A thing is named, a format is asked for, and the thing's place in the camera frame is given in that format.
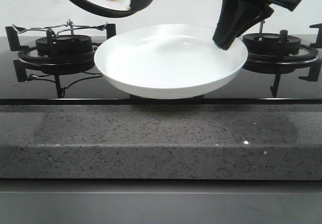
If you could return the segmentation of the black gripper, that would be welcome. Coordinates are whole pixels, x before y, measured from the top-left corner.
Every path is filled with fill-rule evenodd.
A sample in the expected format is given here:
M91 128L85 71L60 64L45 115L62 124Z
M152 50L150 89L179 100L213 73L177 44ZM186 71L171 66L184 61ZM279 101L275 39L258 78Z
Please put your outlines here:
M241 36L257 23L269 18L274 10L265 4L275 4L294 11L301 0L222 0L221 13L213 35L214 43L228 50L235 38Z

